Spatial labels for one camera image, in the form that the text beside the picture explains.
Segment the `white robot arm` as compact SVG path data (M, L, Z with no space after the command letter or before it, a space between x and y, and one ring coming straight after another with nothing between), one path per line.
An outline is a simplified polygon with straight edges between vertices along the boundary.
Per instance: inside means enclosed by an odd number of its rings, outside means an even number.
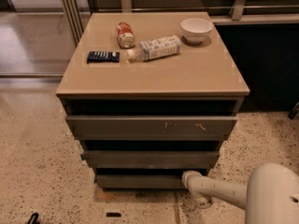
M247 185L229 183L187 171L184 187L200 208L217 198L245 211L245 224L299 224L299 176L276 163L264 163Z

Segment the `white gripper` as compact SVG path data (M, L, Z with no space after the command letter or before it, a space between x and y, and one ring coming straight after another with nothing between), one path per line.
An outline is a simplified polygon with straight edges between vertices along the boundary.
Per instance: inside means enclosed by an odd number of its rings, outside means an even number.
M195 171L187 171L182 175L182 183L199 208L207 209L212 205L213 181L210 178Z

